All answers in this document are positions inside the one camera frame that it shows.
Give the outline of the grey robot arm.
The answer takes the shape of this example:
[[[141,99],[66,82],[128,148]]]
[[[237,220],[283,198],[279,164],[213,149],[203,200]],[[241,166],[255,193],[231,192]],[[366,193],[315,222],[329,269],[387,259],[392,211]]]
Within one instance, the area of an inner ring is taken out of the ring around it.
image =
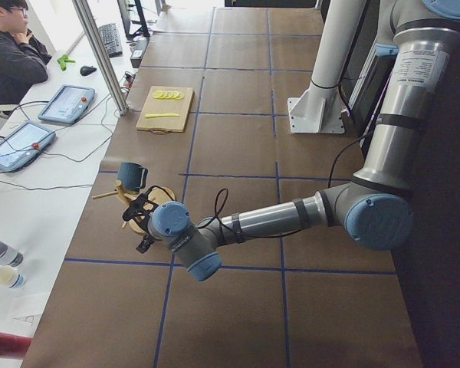
[[[162,241],[196,280],[204,281],[221,267],[217,250],[223,245],[280,238],[317,225],[341,226],[373,250],[403,245],[413,227],[409,171],[436,88],[459,44],[460,1],[380,2],[376,54],[395,63],[365,163],[350,181],[227,217],[220,212],[228,190],[221,189],[212,216],[198,224],[181,202],[155,203],[143,193],[123,214],[142,232],[138,251]]]

